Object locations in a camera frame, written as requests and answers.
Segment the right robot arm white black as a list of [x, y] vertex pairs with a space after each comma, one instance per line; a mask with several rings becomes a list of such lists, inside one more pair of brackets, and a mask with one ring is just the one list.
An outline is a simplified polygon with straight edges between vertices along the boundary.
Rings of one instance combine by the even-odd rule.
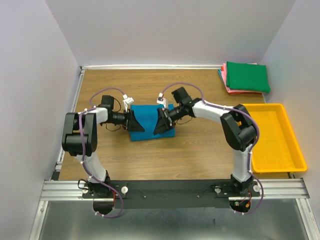
[[253, 182], [251, 169], [253, 147], [260, 136], [258, 124], [246, 107], [225, 106], [206, 101], [204, 96], [194, 98], [184, 87], [174, 90], [172, 96], [178, 106], [168, 109], [164, 92], [159, 93], [156, 102], [163, 105], [157, 109], [157, 122], [153, 134], [162, 134], [173, 129], [177, 121], [185, 116], [204, 118], [219, 123], [224, 137], [233, 150], [233, 171], [230, 176], [230, 191], [241, 196]]

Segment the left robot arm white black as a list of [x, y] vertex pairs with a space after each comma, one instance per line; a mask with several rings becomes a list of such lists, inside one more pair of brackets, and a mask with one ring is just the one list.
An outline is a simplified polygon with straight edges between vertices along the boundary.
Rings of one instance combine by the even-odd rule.
[[98, 154], [98, 126], [119, 125], [128, 132], [144, 132], [145, 129], [129, 108], [132, 97], [123, 95], [124, 111], [114, 111], [115, 98], [103, 95], [101, 103], [82, 112], [68, 112], [65, 115], [62, 133], [62, 149], [76, 158], [87, 174], [87, 191], [94, 191], [99, 197], [107, 197], [110, 192], [117, 193], [111, 186], [108, 171], [102, 166]]

